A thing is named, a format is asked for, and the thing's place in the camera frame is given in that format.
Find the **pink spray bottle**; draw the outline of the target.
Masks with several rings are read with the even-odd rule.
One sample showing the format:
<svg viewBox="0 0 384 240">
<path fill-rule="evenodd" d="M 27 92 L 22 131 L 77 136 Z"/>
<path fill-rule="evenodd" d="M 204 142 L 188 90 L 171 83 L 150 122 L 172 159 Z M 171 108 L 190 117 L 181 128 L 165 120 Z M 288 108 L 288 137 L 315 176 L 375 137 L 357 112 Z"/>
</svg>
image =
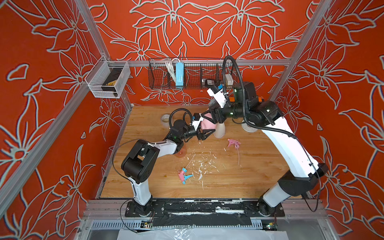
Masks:
<svg viewBox="0 0 384 240">
<path fill-rule="evenodd" d="M 216 124 L 210 122 L 207 119 L 203 119 L 201 121 L 200 127 L 202 130 L 215 130 L 216 129 Z"/>
</svg>

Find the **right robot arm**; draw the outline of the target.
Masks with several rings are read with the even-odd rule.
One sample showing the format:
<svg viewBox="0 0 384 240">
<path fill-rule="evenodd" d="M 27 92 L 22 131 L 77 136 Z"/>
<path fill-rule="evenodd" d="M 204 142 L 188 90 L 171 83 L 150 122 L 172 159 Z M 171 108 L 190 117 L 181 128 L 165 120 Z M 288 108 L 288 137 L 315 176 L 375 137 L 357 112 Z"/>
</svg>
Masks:
<svg viewBox="0 0 384 240">
<path fill-rule="evenodd" d="M 222 124 L 229 118 L 242 118 L 249 127 L 261 130 L 273 142 L 289 167 L 258 200 L 259 213 L 268 217 L 286 199 L 304 195 L 320 184 L 329 168 L 310 156 L 277 104 L 257 96 L 253 83 L 240 82 L 233 85 L 232 90 L 234 100 L 230 101 L 223 86 L 208 88 L 209 96 L 214 99 L 208 110 L 209 121 Z"/>
</svg>

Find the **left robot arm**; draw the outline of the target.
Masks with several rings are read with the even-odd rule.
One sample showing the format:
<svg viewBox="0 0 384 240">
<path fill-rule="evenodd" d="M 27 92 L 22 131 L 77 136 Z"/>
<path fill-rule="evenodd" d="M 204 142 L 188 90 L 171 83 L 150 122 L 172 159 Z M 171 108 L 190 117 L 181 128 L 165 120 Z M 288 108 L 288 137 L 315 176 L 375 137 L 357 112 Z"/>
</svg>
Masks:
<svg viewBox="0 0 384 240">
<path fill-rule="evenodd" d="M 138 139 L 121 164 L 125 177 L 133 189 L 133 205 L 140 215 L 147 215 L 152 208 L 153 196 L 148 179 L 158 158 L 178 154 L 185 143 L 193 137 L 206 140 L 215 132 L 215 127 L 204 128 L 203 121 L 214 124 L 208 111 L 192 114 L 185 108 L 174 110 L 169 116 L 169 132 L 160 142 Z"/>
</svg>

